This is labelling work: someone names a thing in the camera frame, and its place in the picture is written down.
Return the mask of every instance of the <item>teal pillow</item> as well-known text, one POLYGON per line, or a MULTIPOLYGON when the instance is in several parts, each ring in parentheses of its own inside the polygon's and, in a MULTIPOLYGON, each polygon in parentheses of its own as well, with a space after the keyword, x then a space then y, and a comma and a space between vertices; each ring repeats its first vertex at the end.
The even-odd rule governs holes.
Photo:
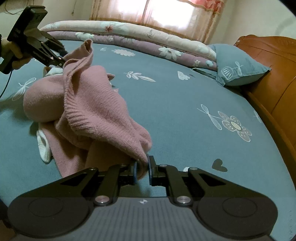
POLYGON ((213 44, 209 47, 217 54, 218 76, 216 81, 222 86, 250 84, 271 70, 233 45, 213 44))
POLYGON ((217 71, 211 70, 211 69, 204 69, 204 68, 193 68, 194 71, 203 74, 204 76, 208 76, 212 79, 216 79, 218 76, 217 71))

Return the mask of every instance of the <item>wooden bed frame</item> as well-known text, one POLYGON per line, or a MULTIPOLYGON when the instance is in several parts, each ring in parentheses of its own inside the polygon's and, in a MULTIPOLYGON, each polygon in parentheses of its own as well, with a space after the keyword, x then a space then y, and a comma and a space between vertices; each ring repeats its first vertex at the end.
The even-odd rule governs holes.
POLYGON ((242 91, 269 130, 296 186, 296 40, 248 35, 234 45, 272 69, 242 91))

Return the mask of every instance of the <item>screw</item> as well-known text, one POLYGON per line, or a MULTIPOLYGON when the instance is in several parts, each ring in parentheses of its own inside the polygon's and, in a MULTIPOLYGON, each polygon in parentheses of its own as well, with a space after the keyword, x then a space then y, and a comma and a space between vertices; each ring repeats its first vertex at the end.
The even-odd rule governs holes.
POLYGON ((187 197, 187 196, 177 197, 177 202, 182 203, 182 204, 189 203, 190 201, 191 201, 191 198, 187 197))
POLYGON ((110 200, 110 198, 105 195, 97 196, 95 198, 95 201, 98 203, 106 203, 106 202, 109 202, 109 200, 110 200))

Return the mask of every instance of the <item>human hand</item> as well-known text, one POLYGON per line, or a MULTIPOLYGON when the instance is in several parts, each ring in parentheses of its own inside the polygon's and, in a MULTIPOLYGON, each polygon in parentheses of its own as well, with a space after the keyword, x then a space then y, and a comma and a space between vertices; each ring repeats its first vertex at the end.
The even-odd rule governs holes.
POLYGON ((9 51, 12 51, 14 55, 19 59, 18 61, 12 62, 12 68, 13 69, 19 69, 23 65, 30 62, 32 59, 31 56, 23 54, 19 48, 19 46, 14 42, 9 42, 7 38, 1 39, 1 57, 5 58, 5 56, 9 53, 9 51))

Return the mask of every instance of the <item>sheer curtain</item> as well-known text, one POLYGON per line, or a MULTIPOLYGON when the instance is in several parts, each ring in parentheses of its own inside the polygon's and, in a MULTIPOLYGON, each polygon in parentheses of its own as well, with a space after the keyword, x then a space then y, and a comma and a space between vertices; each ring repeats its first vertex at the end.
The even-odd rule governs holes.
POLYGON ((207 43, 225 0, 93 0, 91 20, 130 22, 207 43))

